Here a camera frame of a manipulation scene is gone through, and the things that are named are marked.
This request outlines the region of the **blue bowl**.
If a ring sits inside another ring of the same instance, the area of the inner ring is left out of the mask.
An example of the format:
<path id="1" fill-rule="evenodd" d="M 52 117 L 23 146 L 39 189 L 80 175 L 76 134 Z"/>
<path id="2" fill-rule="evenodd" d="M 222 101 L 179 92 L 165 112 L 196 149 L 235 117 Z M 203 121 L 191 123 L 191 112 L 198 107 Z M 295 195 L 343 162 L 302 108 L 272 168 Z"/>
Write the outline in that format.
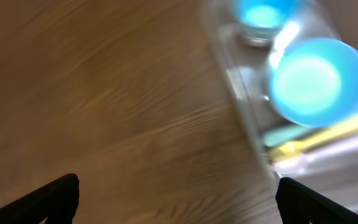
<path id="1" fill-rule="evenodd" d="M 358 113 L 358 50 L 336 39 L 292 45 L 270 70 L 267 94 L 285 119 L 316 128 Z"/>

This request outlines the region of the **pink cup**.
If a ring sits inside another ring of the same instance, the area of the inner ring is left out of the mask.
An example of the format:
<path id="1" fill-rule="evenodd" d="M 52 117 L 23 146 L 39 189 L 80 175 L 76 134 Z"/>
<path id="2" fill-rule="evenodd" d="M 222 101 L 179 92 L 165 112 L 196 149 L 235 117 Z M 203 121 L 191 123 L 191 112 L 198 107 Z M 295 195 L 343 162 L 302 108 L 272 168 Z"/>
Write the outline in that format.
<path id="1" fill-rule="evenodd" d="M 272 36 L 247 32 L 245 30 L 239 31 L 238 36 L 244 44 L 250 47 L 269 48 L 273 42 Z"/>

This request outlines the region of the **blue cup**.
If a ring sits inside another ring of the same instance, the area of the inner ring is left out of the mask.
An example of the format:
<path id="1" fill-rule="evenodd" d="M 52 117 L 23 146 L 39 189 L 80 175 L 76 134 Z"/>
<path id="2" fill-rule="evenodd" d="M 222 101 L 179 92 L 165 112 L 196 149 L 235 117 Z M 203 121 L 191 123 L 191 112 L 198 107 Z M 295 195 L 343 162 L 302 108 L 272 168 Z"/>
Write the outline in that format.
<path id="1" fill-rule="evenodd" d="M 235 20 L 256 29 L 280 29 L 297 11 L 297 0 L 232 0 L 231 11 Z"/>

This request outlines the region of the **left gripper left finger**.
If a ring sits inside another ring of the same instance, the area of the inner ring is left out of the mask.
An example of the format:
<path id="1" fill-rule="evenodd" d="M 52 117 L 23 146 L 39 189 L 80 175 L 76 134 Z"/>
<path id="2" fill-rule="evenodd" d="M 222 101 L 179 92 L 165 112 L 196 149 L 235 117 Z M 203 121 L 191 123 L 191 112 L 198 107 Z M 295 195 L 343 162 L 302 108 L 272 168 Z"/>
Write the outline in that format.
<path id="1" fill-rule="evenodd" d="M 0 208 L 0 223 L 72 224 L 80 198 L 76 174 L 66 174 Z"/>

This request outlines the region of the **yellow fork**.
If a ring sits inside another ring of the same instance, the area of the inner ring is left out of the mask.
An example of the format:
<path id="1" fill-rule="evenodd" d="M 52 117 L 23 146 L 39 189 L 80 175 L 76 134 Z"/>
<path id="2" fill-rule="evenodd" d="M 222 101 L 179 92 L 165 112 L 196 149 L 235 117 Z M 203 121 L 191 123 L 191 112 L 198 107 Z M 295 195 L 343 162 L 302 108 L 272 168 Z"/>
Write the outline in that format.
<path id="1" fill-rule="evenodd" d="M 274 147 L 265 153 L 265 157 L 270 161 L 282 161 L 286 158 L 293 157 L 296 154 L 304 153 L 319 145 L 342 139 L 356 133 L 358 133 L 358 114 L 322 131 L 318 131 L 307 138 L 288 141 L 282 145 Z"/>

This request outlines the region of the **light blue fork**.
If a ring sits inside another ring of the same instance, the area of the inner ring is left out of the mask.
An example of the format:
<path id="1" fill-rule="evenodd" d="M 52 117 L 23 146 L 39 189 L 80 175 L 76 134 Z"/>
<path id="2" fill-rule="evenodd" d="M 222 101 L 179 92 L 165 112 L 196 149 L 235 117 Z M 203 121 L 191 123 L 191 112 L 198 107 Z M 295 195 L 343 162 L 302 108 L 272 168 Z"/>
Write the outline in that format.
<path id="1" fill-rule="evenodd" d="M 289 124 L 266 131 L 262 135 L 262 142 L 267 147 L 275 147 L 313 131 L 312 127 Z"/>

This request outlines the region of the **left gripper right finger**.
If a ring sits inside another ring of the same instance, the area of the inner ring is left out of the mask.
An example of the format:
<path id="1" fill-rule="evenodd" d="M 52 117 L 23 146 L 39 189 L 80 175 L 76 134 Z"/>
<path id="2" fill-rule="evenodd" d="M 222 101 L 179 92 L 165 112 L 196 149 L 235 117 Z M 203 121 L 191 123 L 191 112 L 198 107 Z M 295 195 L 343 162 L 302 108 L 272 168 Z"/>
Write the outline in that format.
<path id="1" fill-rule="evenodd" d="M 283 224 L 358 224 L 358 214 L 289 178 L 275 195 Z"/>

